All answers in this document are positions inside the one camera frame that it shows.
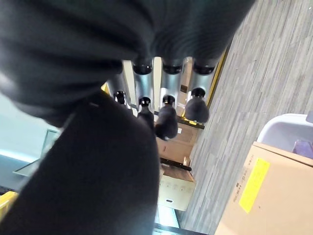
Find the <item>right robot hand black cloth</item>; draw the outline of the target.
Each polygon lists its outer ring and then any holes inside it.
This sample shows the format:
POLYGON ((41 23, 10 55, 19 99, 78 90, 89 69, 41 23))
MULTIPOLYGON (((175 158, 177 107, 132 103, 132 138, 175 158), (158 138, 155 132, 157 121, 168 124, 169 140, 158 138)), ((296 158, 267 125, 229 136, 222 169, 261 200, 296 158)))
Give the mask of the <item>right robot hand black cloth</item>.
POLYGON ((178 132, 169 103, 157 122, 101 94, 123 61, 140 75, 154 57, 167 73, 185 57, 211 72, 251 0, 3 0, 0 91, 26 114, 62 128, 62 140, 155 141, 178 132))

